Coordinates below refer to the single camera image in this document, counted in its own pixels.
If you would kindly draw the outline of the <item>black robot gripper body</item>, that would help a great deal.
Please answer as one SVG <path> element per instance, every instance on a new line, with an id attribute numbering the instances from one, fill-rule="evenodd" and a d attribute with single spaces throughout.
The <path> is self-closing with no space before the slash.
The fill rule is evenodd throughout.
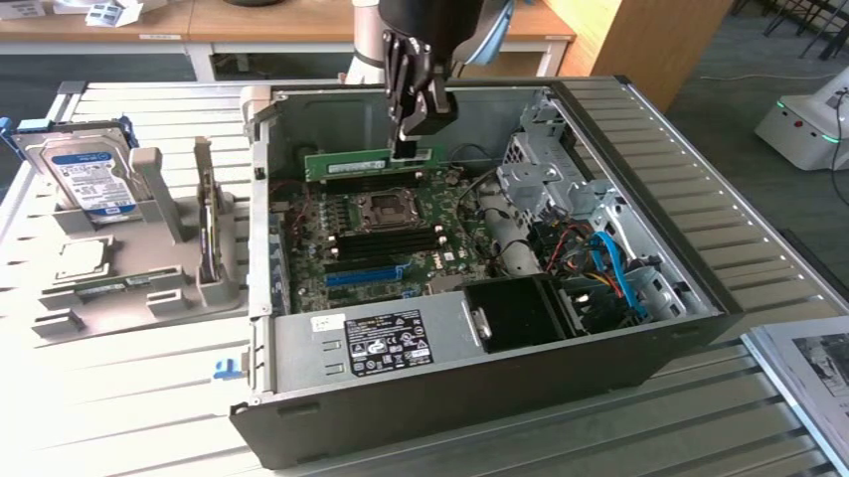
<path id="1" fill-rule="evenodd" d="M 483 0 L 380 0 L 377 11 L 389 29 L 425 44 L 436 61 L 448 62 L 476 32 L 483 4 Z"/>

